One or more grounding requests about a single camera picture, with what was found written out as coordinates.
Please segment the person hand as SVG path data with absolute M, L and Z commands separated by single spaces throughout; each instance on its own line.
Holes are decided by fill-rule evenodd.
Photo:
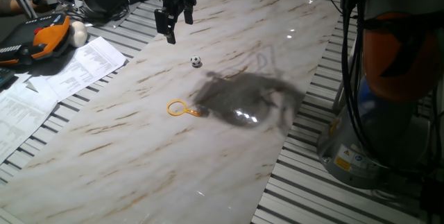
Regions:
M 29 3 L 34 11 L 38 13 L 48 12 L 51 10 L 51 7 L 49 5 L 43 3 L 35 4 L 33 0 L 30 0 Z M 24 10 L 18 4 L 17 0 L 6 0 L 6 10 L 9 14 L 12 15 L 24 14 Z

